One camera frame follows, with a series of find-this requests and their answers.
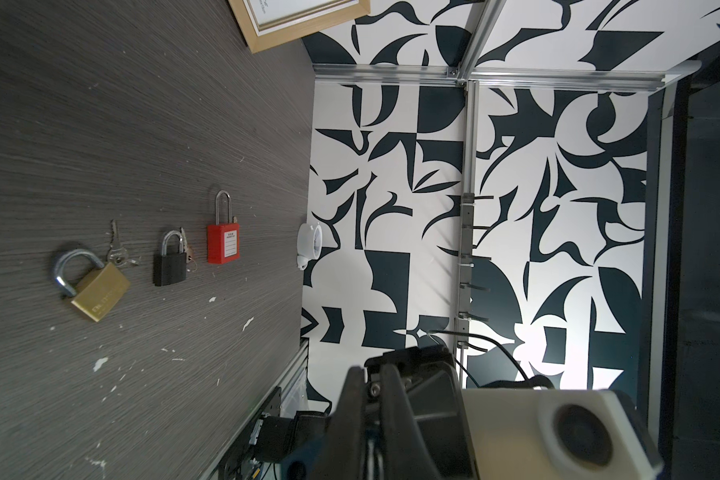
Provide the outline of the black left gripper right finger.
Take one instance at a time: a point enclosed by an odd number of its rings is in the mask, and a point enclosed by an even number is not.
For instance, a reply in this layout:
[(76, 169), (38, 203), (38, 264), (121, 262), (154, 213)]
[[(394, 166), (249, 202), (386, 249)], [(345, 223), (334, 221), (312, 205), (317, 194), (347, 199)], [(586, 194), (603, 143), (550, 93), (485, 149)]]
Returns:
[(380, 371), (380, 427), (385, 479), (441, 479), (413, 415), (396, 366)]

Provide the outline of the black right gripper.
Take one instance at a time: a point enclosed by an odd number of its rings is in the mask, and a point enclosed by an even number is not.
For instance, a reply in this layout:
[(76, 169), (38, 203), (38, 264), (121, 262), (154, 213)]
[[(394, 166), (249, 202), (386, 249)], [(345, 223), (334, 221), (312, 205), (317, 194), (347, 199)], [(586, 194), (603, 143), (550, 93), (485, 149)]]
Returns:
[(381, 448), (381, 370), (396, 367), (427, 453), (443, 479), (472, 479), (474, 455), (469, 440), (455, 362), (443, 345), (386, 352), (365, 361), (368, 479), (385, 477)]

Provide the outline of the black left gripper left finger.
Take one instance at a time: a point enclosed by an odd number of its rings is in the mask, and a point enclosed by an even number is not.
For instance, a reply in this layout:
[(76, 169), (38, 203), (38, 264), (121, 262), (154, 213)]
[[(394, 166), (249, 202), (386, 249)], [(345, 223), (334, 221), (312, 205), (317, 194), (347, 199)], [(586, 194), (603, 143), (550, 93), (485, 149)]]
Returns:
[(362, 479), (365, 472), (365, 375), (348, 370), (341, 395), (309, 479)]

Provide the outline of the red padlock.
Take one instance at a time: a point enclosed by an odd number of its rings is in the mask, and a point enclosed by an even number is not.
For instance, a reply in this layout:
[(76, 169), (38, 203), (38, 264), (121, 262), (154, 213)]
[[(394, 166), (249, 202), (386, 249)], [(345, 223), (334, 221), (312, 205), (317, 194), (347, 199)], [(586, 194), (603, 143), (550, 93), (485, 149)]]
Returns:
[(207, 226), (207, 261), (222, 265), (240, 257), (240, 225), (232, 214), (231, 196), (219, 190), (215, 196), (215, 223)]

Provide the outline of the black padlock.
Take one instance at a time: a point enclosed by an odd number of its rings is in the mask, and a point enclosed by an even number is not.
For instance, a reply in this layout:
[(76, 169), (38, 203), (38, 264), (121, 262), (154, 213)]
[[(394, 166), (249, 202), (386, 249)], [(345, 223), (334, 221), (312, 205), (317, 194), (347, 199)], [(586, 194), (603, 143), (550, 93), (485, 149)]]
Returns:
[[(169, 243), (176, 239), (177, 249), (169, 252)], [(164, 287), (181, 283), (187, 276), (188, 241), (183, 227), (165, 232), (162, 236), (159, 252), (153, 259), (153, 285)]]

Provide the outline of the brass padlock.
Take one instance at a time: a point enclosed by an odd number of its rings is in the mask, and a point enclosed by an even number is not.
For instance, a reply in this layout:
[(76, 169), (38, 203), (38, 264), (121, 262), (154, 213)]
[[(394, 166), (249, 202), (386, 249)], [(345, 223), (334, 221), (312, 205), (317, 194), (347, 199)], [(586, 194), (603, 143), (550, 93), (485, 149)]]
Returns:
[[(76, 286), (72, 286), (65, 278), (65, 267), (76, 258), (89, 260), (93, 269)], [(106, 317), (131, 285), (113, 263), (103, 262), (95, 253), (85, 248), (77, 248), (61, 255), (53, 266), (52, 275), (68, 302), (96, 323)]]

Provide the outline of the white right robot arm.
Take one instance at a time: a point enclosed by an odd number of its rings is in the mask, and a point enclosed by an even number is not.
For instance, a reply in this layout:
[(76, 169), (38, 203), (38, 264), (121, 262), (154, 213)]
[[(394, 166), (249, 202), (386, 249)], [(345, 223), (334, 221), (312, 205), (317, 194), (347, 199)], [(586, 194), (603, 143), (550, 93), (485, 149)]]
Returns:
[(475, 479), (455, 362), (442, 345), (349, 369), (331, 413), (264, 419), (254, 457), (283, 479)]

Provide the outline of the white alarm clock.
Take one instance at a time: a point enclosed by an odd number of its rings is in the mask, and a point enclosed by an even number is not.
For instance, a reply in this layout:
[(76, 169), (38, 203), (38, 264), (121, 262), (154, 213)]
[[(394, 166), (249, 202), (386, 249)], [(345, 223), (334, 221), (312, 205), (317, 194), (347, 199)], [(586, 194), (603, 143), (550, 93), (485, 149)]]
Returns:
[(320, 258), (323, 246), (323, 232), (319, 224), (303, 223), (297, 235), (297, 266), (304, 271), (311, 261)]

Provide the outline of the grey wall hook rack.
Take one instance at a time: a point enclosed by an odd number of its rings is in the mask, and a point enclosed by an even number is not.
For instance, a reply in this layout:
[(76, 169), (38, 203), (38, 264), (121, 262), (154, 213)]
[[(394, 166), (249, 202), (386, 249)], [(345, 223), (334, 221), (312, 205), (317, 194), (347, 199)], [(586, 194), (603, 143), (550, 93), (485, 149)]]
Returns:
[(492, 229), (490, 225), (475, 222), (476, 207), (479, 201), (493, 199), (492, 195), (476, 195), (473, 192), (463, 193), (461, 196), (457, 300), (453, 322), (457, 333), (469, 333), (469, 322), (473, 319), (470, 313), (471, 294), (477, 289), (472, 283), (474, 251)]

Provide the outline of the gold picture frame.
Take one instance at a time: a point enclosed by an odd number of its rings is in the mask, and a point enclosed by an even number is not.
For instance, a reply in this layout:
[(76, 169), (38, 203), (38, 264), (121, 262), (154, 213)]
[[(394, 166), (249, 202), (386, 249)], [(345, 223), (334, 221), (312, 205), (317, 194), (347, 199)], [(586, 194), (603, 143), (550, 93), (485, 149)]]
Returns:
[(370, 14), (368, 0), (228, 0), (252, 53)]

